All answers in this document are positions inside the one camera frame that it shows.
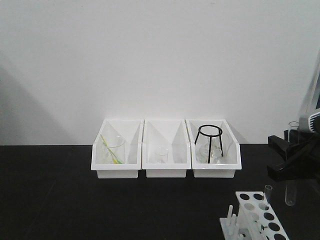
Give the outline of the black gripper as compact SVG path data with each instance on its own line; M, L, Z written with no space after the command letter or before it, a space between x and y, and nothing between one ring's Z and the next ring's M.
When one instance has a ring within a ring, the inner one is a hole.
M283 162L268 165L267 174L274 181L320 178L320 112L305 114L299 119L299 130L285 130L284 139L268 137L268 146Z

